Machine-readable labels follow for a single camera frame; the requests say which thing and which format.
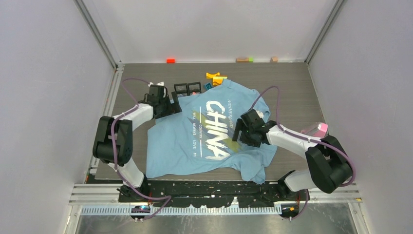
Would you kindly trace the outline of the light blue printed t-shirt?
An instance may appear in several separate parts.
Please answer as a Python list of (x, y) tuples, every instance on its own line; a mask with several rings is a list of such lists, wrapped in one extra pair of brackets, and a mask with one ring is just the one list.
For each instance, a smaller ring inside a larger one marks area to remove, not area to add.
[(226, 80), (202, 94), (180, 97), (181, 112), (157, 119), (148, 130), (146, 176), (192, 175), (233, 168), (245, 181), (262, 184), (277, 147), (233, 141), (236, 121), (251, 107), (271, 113), (254, 89)]

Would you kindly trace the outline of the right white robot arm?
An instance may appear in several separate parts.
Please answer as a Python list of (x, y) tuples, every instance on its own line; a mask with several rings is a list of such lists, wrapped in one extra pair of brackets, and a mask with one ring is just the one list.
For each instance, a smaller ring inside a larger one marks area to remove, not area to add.
[(330, 194), (355, 179), (353, 166), (335, 137), (308, 136), (273, 120), (265, 122), (254, 109), (237, 119), (232, 140), (252, 147), (275, 145), (306, 160), (307, 170), (290, 171), (277, 181), (278, 194), (284, 200), (291, 200), (298, 191), (313, 188)]

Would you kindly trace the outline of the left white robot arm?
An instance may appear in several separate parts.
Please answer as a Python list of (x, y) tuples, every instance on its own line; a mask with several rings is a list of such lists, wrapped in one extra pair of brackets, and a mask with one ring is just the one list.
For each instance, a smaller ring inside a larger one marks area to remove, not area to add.
[(92, 149), (99, 159), (118, 173), (124, 184), (131, 188), (131, 196), (138, 202), (149, 197), (145, 174), (132, 158), (133, 132), (142, 124), (181, 112), (176, 91), (168, 92), (163, 84), (150, 84), (143, 100), (136, 101), (129, 110), (110, 117), (102, 116)]

